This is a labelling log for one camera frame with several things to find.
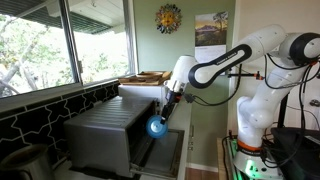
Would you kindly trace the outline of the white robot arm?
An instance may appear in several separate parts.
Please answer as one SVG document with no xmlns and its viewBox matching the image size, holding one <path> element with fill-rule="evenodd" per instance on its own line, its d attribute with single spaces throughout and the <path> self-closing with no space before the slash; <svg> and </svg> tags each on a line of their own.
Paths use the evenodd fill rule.
<svg viewBox="0 0 320 180">
<path fill-rule="evenodd" d="M 317 33 L 287 34 L 281 26 L 274 24 L 248 35 L 231 50 L 209 62 L 199 63 L 193 56 L 182 56 L 166 82 L 167 104 L 162 111 L 162 119 L 168 119 L 186 84 L 204 89 L 234 66 L 263 56 L 277 57 L 282 63 L 272 72 L 264 76 L 254 75 L 262 81 L 255 96 L 242 97 L 237 102 L 237 145 L 242 153 L 254 156 L 261 151 L 263 130 L 270 126 L 276 106 L 302 82 L 303 73 L 319 59 L 319 42 Z"/>
</svg>

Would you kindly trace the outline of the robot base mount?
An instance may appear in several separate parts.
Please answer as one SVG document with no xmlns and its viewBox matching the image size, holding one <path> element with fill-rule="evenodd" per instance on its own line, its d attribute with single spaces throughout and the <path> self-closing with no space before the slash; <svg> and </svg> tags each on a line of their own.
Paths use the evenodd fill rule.
<svg viewBox="0 0 320 180">
<path fill-rule="evenodd" d="M 251 147 L 237 139 L 227 143 L 231 156 L 234 177 L 238 180 L 283 180 L 284 176 L 279 168 L 272 168 L 271 155 L 262 161 L 261 148 Z"/>
</svg>

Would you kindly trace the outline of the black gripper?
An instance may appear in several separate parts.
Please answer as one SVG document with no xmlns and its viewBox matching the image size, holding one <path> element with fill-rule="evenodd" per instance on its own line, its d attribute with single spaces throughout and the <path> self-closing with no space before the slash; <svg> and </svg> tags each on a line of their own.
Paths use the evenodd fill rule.
<svg viewBox="0 0 320 180">
<path fill-rule="evenodd" d="M 161 124 L 165 124 L 168 120 L 169 116 L 171 115 L 175 104 L 181 100 L 182 93 L 181 92 L 174 92 L 169 90 L 166 96 L 167 104 L 162 109 L 161 114 Z"/>
</svg>

